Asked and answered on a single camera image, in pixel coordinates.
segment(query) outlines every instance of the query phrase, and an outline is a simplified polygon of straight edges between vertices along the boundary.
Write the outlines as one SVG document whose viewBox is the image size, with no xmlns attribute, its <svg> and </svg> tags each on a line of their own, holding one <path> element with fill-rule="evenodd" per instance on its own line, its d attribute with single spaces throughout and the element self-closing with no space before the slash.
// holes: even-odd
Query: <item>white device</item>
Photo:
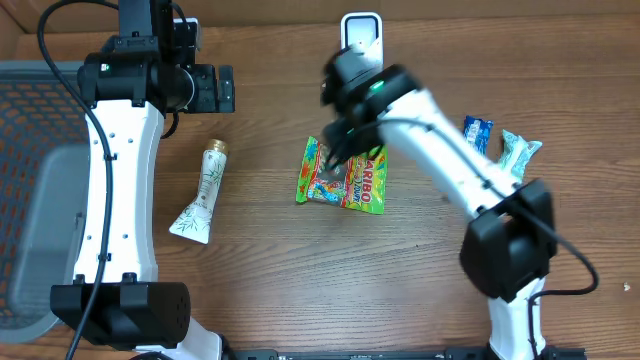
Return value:
<svg viewBox="0 0 640 360">
<path fill-rule="evenodd" d="M 384 63 L 382 19 L 374 12 L 349 13 L 340 22 L 340 47 L 353 46 L 380 68 Z"/>
</svg>

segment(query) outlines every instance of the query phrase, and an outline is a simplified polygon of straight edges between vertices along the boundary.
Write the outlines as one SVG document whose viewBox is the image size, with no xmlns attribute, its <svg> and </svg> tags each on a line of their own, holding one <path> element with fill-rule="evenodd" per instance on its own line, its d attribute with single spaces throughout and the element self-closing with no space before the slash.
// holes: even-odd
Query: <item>blue wrapper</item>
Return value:
<svg viewBox="0 0 640 360">
<path fill-rule="evenodd" d="M 487 153 L 492 127 L 491 120 L 476 119 L 467 115 L 464 119 L 464 137 L 480 154 L 484 155 Z"/>
</svg>

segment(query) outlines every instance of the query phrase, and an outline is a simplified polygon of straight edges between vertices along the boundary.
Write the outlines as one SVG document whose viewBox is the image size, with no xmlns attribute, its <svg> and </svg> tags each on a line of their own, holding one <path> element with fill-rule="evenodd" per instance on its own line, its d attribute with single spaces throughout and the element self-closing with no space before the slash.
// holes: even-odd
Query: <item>green led light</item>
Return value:
<svg viewBox="0 0 640 360">
<path fill-rule="evenodd" d="M 377 83 L 371 85 L 369 87 L 369 89 L 371 89 L 371 91 L 376 91 L 376 90 L 380 90 L 380 88 L 384 85 L 384 80 L 380 80 Z"/>
</svg>

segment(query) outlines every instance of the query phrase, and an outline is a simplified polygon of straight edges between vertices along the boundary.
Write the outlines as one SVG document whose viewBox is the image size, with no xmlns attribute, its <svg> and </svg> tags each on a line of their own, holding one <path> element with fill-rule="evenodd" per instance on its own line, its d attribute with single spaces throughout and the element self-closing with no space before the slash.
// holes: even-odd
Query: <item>yellow candy bag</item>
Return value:
<svg viewBox="0 0 640 360">
<path fill-rule="evenodd" d="M 387 148 L 378 157 L 354 156 L 330 171 L 325 169 L 329 148 L 309 137 L 298 178 L 296 201 L 326 202 L 371 214 L 384 212 L 387 179 Z"/>
</svg>

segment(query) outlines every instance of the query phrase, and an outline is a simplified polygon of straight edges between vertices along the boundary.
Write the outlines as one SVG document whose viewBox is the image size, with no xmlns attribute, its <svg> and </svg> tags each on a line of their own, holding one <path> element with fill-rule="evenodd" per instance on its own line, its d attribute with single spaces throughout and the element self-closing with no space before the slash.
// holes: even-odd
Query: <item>wood grain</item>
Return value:
<svg viewBox="0 0 640 360">
<path fill-rule="evenodd" d="M 0 6 L 28 34 L 35 34 L 40 14 L 55 1 L 0 0 Z M 197 16 L 203 27 L 334 24 L 344 14 L 356 11 L 377 12 L 385 21 L 640 13 L 637 0 L 180 0 L 177 3 L 186 16 Z M 47 31 L 56 33 L 117 30 L 118 14 L 94 4 L 64 7 L 47 21 Z"/>
<path fill-rule="evenodd" d="M 239 349 L 419 350 L 485 344 L 485 300 L 457 254 L 459 214 L 412 161 L 390 155 L 386 213 L 294 203 L 306 138 L 332 119 L 319 105 L 336 25 L 211 28 L 200 62 L 232 64 L 237 112 L 181 119 L 160 144 L 154 241 L 160 280 L 183 281 L 193 315 Z M 58 60 L 81 60 L 109 34 L 48 35 Z M 559 230 L 595 263 L 600 289 L 544 300 L 549 343 L 591 358 L 640 358 L 640 16 L 560 16 L 387 22 L 388 63 L 406 64 L 461 124 L 493 119 L 489 156 L 505 128 L 544 142 L 528 178 L 555 194 Z M 22 36 L 19 59 L 39 59 Z M 207 139 L 231 153 L 201 246 L 167 229 L 192 200 Z M 566 252 L 549 288 L 589 280 Z M 631 291 L 623 291 L 628 282 Z M 59 358 L 70 332 L 3 346 L 6 358 Z M 83 345 L 78 358 L 125 354 Z"/>
<path fill-rule="evenodd" d="M 18 37 L 24 34 L 11 15 L 0 6 L 0 60 L 13 59 L 18 44 Z"/>
</svg>

